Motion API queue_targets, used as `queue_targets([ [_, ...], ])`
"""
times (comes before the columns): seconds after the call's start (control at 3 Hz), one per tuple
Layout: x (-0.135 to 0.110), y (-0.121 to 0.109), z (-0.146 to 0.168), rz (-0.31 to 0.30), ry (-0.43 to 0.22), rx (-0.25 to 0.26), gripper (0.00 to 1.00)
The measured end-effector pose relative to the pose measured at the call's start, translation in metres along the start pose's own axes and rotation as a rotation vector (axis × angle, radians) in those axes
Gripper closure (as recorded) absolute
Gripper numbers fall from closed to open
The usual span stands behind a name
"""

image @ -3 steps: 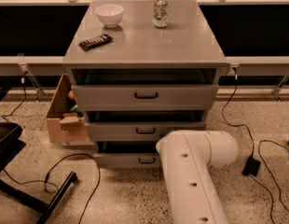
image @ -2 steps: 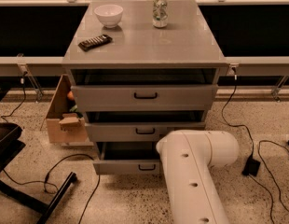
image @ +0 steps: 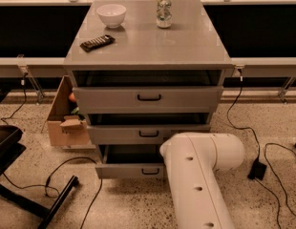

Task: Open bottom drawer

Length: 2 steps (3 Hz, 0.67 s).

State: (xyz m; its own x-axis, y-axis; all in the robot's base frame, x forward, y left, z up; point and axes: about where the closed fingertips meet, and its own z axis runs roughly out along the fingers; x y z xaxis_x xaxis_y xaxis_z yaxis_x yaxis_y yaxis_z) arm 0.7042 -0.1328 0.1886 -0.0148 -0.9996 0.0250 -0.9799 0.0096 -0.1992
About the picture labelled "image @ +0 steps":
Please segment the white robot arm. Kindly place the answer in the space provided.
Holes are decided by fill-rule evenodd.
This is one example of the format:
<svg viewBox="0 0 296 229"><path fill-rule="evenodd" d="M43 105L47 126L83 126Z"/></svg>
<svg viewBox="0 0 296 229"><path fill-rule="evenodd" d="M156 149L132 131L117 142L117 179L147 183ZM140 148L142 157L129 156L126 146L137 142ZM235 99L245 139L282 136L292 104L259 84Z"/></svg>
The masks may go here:
<svg viewBox="0 0 296 229"><path fill-rule="evenodd" d="M243 163L245 150L231 134L181 133L159 148L163 157L178 229L235 229L215 179Z"/></svg>

